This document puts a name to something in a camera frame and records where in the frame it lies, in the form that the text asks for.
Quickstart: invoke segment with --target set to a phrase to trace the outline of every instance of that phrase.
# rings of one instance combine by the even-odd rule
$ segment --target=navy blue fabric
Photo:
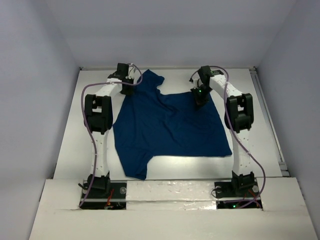
[[[232,154],[211,97],[196,111],[191,92],[161,94],[157,86],[163,81],[162,76],[145,71],[134,95],[125,97],[113,125],[115,148],[127,177],[146,179],[153,156]]]

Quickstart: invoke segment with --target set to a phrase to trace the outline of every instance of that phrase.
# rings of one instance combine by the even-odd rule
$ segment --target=purple cable
[[[259,191],[259,193],[253,198],[253,199],[241,199],[241,200],[227,200],[225,201],[226,203],[240,203],[240,202],[248,202],[242,206],[239,207],[239,209],[242,209],[248,205],[250,205],[251,203],[257,203],[257,198],[260,197],[262,191],[265,189],[265,185],[266,185],[266,172],[264,170],[264,168],[262,167],[262,165],[255,159],[255,157],[249,152],[249,150],[241,143],[241,141],[238,139],[237,135],[236,135],[236,132],[234,131],[233,127],[232,127],[232,124],[231,124],[231,121],[230,121],[230,117],[229,117],[229,114],[228,114],[228,111],[227,111],[227,98],[228,98],[228,94],[227,94],[227,88],[228,88],[228,83],[229,83],[229,73],[227,72],[226,69],[224,69],[223,67],[220,67],[220,66],[210,66],[210,68],[216,68],[216,69],[220,69],[222,71],[225,72],[226,74],[226,81],[225,81],[225,86],[224,86],[224,95],[223,95],[223,101],[224,101],[224,110],[225,110],[225,115],[226,115],[226,119],[228,121],[228,124],[230,126],[230,130],[231,130],[231,133],[233,135],[233,137],[235,138],[235,140],[237,141],[237,143],[242,147],[242,149],[246,152],[246,154],[248,154],[252,160],[261,168],[262,170],[262,175],[263,175],[263,183],[262,183],[262,187],[261,187],[261,190]]]
[[[99,86],[99,85],[108,85],[108,84],[123,84],[123,85],[129,85],[129,86],[137,86],[137,85],[139,85],[140,83],[142,83],[142,80],[143,80],[142,72],[140,71],[140,69],[135,64],[130,63],[130,65],[133,66],[134,68],[136,68],[139,71],[140,76],[141,76],[139,82],[137,82],[137,83],[127,83],[127,82],[122,82],[122,81],[100,82],[100,83],[89,84],[89,85],[85,86],[83,88],[83,90],[82,90],[82,93],[81,93],[81,111],[82,111],[82,116],[83,116],[83,120],[84,120],[84,125],[86,127],[86,130],[89,133],[89,136],[91,138],[91,141],[92,141],[92,144],[93,144],[93,148],[94,148],[94,164],[93,164],[93,173],[92,173],[92,178],[91,178],[90,184],[88,186],[86,194],[83,197],[83,200],[79,204],[79,207],[81,207],[84,204],[84,202],[86,201],[86,199],[87,199],[87,197],[89,195],[89,192],[91,190],[91,187],[92,187],[92,185],[94,183],[95,174],[96,174],[96,166],[97,166],[97,154],[98,154],[97,145],[96,145],[94,136],[92,135],[92,133],[90,131],[90,128],[89,128],[89,125],[88,125],[88,122],[87,122],[87,118],[86,118],[86,114],[85,114],[85,106],[84,106],[85,91],[89,87]]]

